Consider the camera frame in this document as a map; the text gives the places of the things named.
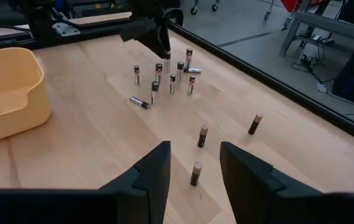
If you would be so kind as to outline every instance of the red object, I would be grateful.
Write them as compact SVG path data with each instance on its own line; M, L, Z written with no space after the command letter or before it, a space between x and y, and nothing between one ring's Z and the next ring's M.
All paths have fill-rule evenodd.
M296 1L298 1L297 3L297 8L300 7L302 0L281 0L283 3L283 6L286 8L286 10L288 12L292 12L294 10L294 6L296 5ZM309 3L309 7L314 7L314 6L318 6L323 2L323 0L311 0L311 2Z

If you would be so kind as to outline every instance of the silver battery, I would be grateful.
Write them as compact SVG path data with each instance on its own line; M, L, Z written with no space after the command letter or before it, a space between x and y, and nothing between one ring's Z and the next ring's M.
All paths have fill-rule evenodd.
M192 63L192 54L193 54L193 50L188 48L187 54L185 56L185 68L190 68L190 64Z
M155 81L157 81L159 83L159 86L162 86L163 64L161 64L161 63L156 64L156 69L155 69L154 75L155 75Z
M184 69L184 62L179 61L177 63L177 83L181 83L182 81L182 70Z
M159 82L152 82L152 92L151 92L151 104L156 106L159 102Z
M188 95L192 95L193 94L193 86L195 85L195 76L191 75L189 77L189 86L188 86Z
M135 85L139 86L139 65L134 65Z
M149 109L149 107L150 107L149 103L146 103L145 101L140 100L140 99L136 98L135 96L130 96L129 100L131 102L135 103L136 105L139 105L139 106L141 106L141 107L143 107L145 109Z
M184 72L200 74L202 72L202 69L200 69L200 68L184 68Z
M171 60L171 52L167 52L167 57L164 59L164 73L170 73L170 60Z
M175 94L175 75L170 75L170 95Z

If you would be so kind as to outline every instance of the metal cart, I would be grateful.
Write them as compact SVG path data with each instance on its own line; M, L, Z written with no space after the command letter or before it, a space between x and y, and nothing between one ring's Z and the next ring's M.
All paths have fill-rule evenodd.
M212 5L212 11L215 12L218 10L218 3L220 3L221 0L215 0L214 5ZM195 15L197 13L197 6L199 5L199 0L195 0L195 5L190 9L190 13L192 15Z

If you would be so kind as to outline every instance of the cart wheel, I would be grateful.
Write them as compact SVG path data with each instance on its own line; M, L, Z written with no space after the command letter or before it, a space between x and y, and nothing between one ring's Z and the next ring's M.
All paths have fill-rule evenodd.
M290 21L291 21L291 17L288 17L286 19L286 21L284 21L284 25L283 25L283 29L282 30L286 30L287 27L289 27Z
M264 20L267 21L269 19L269 16L271 15L271 10L266 11Z
M218 10L218 5L217 5L217 3L215 3L214 5L212 5L212 10L213 10L213 12L215 12L215 11Z
M191 8L191 9L190 9L190 13L191 13L192 15L196 15L196 13L197 13L197 6L194 6L193 8Z

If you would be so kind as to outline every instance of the black robot end effector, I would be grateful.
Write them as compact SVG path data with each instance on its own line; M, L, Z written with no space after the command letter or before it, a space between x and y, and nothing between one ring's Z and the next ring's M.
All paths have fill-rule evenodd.
M170 40L167 29L169 19L175 18L178 25L182 25L184 14L180 9L170 8L162 1L129 0L132 15L131 23L122 28L122 40L138 40L160 58L168 59Z

